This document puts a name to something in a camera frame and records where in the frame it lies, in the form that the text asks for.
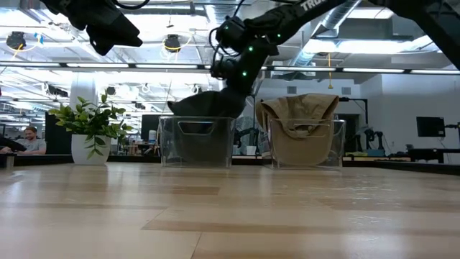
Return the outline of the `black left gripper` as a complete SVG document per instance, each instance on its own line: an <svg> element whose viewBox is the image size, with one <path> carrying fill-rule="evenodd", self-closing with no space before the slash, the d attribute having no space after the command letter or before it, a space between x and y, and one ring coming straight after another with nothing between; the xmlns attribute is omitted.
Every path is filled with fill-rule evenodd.
<svg viewBox="0 0 460 259"><path fill-rule="evenodd" d="M66 7L72 25L85 30L94 50L106 55L115 45L140 47L140 31L110 0L70 0Z"/></svg>

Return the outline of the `beige baseball cap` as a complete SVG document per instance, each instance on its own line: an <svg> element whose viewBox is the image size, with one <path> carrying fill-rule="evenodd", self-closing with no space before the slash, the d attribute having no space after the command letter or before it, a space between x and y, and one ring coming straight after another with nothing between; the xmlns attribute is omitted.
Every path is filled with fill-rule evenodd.
<svg viewBox="0 0 460 259"><path fill-rule="evenodd" d="M259 101L259 125L270 136L272 158L282 165L315 166L324 162L334 138L339 97L303 94Z"/></svg>

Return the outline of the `long ceiling light bar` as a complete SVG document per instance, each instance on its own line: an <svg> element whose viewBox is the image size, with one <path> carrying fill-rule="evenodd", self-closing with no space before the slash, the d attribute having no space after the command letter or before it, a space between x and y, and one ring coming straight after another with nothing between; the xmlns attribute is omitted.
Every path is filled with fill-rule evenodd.
<svg viewBox="0 0 460 259"><path fill-rule="evenodd" d="M53 62L17 62L0 61L0 67L35 68L45 70L75 70L90 71L183 71L197 73L209 71L211 65L203 64L174 64L174 63L53 63ZM294 67L264 65L261 71L275 72L319 72L319 73L383 73L410 74L433 76L460 76L458 70L441 69L402 69L402 68L340 68L340 67Z"/></svg>

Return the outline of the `black computer monitor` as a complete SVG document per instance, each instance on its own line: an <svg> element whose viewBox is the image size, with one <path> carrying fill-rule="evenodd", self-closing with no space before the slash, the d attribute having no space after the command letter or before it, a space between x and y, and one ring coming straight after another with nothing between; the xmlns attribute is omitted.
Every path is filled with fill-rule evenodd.
<svg viewBox="0 0 460 259"><path fill-rule="evenodd" d="M157 131L159 125L159 115L143 114L141 123L141 139L144 141L149 140L150 130Z"/></svg>

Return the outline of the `potted green plant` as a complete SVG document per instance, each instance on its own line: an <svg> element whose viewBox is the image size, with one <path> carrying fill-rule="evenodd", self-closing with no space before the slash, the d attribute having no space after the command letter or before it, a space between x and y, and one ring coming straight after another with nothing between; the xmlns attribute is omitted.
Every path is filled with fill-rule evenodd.
<svg viewBox="0 0 460 259"><path fill-rule="evenodd" d="M118 108L107 101L108 94L101 95L95 104L82 97L72 108L61 105L49 113L56 117L56 125L72 134L71 155L78 165L103 165L111 150L111 141L120 140L133 129L123 119L126 109Z"/></svg>

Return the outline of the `clear plastic bin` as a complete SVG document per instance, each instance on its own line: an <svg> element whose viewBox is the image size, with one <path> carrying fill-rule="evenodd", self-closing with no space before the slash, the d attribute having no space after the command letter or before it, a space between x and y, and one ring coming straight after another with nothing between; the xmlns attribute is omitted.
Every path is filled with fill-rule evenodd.
<svg viewBox="0 0 460 259"><path fill-rule="evenodd" d="M234 133L236 127L236 120L234 121L234 131L232 136L232 145L231 145L231 157L229 163L226 167L223 166L212 166L211 164L192 164L186 163L178 154L174 147L174 134L177 129L177 123L180 120L198 120L198 119L215 119L215 118L229 118L229 117L180 117L180 116L168 116L160 117L159 120L159 144L160 144L160 154L161 154L161 164L164 167L183 167L183 168L230 168L231 167L231 158L233 152L234 144Z"/></svg>
<svg viewBox="0 0 460 259"><path fill-rule="evenodd" d="M271 119L270 157L276 169L342 167L346 122L334 119Z"/></svg>

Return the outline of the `black partition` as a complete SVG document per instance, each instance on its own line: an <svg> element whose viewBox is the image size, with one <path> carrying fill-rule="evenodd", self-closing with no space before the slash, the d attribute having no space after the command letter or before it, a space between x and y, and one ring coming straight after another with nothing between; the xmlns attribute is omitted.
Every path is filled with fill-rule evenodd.
<svg viewBox="0 0 460 259"><path fill-rule="evenodd" d="M59 120L53 114L45 114L45 141L47 155L71 154L72 135L66 128L56 125Z"/></svg>

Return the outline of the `person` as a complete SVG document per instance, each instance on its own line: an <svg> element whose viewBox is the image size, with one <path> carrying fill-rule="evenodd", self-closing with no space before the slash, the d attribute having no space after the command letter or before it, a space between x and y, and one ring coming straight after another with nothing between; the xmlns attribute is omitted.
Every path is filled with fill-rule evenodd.
<svg viewBox="0 0 460 259"><path fill-rule="evenodd" d="M43 139L37 137L37 129L35 127L27 127L24 130L25 137L16 140L23 145L26 150L19 151L21 155L44 155L46 153L47 144Z"/></svg>

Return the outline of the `black aluminium table frame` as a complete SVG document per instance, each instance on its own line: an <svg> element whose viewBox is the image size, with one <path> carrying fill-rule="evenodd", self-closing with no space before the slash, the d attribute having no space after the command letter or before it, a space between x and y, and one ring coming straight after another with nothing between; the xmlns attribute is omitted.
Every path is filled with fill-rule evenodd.
<svg viewBox="0 0 460 259"><path fill-rule="evenodd" d="M115 156L110 155L109 162L117 163L160 163L158 157L141 157L141 156ZM71 155L13 155L13 166L28 165L53 165L73 163ZM413 163L399 161L344 161L343 167L353 168L382 168L397 171L413 171L423 173L434 173L442 175L460 176L460 165L446 165L434 163Z"/></svg>

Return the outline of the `black wall monitor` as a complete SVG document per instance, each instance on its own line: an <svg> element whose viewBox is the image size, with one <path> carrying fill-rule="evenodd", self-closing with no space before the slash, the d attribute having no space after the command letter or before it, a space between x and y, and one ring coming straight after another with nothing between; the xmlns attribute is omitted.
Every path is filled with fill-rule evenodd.
<svg viewBox="0 0 460 259"><path fill-rule="evenodd" d="M445 137L445 122L443 117L416 117L419 137Z"/></svg>

